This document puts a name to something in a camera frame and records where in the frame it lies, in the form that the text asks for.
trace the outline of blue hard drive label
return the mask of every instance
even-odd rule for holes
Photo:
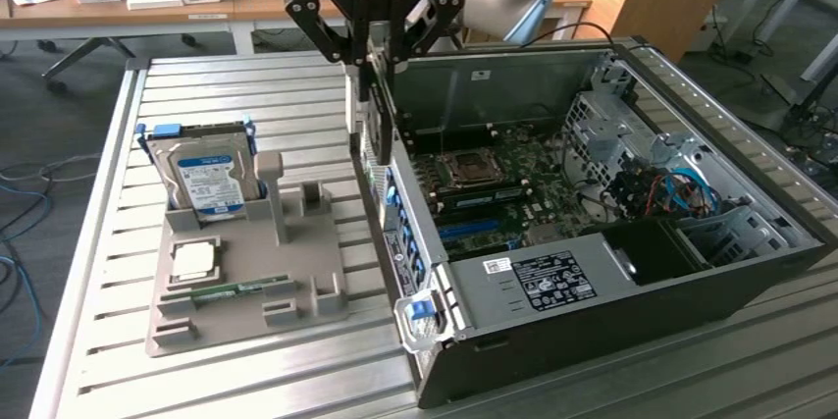
[[[204,215],[223,216],[244,206],[242,185],[231,176],[235,167],[234,157],[227,155],[178,161],[192,208]]]
[[[597,292],[570,251],[513,263],[529,304],[537,311],[594,298]]]

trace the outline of wooden desk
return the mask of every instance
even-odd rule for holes
[[[555,0],[547,13],[550,23],[561,26],[578,21],[590,4],[591,0]],[[330,2],[323,2],[321,13],[333,25],[343,24]],[[255,30],[292,27],[296,24],[286,14],[283,0],[222,0],[136,11],[127,9],[124,0],[102,4],[56,0],[27,7],[0,0],[0,29],[8,40],[227,31],[234,35],[238,52],[252,54],[250,34]],[[559,37],[571,37],[570,31],[562,33]]]

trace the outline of cpu socket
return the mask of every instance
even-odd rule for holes
[[[443,153],[443,163],[454,186],[469,188],[502,182],[503,171],[489,149],[470,149]]]

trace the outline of aluminum table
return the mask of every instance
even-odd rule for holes
[[[639,54],[813,214],[838,221],[780,154],[662,56]],[[834,256],[725,322],[417,409],[350,162],[347,103],[342,69],[314,52],[162,59],[126,73],[31,417],[818,417],[838,410]],[[280,185],[318,178],[333,192],[353,314],[150,358],[166,193],[132,130],[138,122],[208,124],[243,114],[256,122],[258,147],[283,152]]]

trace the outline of green circuit board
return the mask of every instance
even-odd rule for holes
[[[575,237],[598,221],[599,215],[590,214],[581,204],[578,189],[561,172],[558,156],[553,148],[555,135],[533,125],[510,125],[495,129],[493,145],[457,152],[414,156],[417,172],[435,223],[450,258],[459,260],[502,250],[537,245],[551,240]],[[483,170],[469,174],[467,169],[453,168],[455,159],[478,161]],[[473,181],[459,182],[457,177],[495,181],[487,183],[522,183],[525,194],[506,203],[491,202],[446,212],[438,206],[437,193],[442,188],[479,194],[482,185]],[[462,236],[445,236],[450,228],[485,224],[485,231]]]

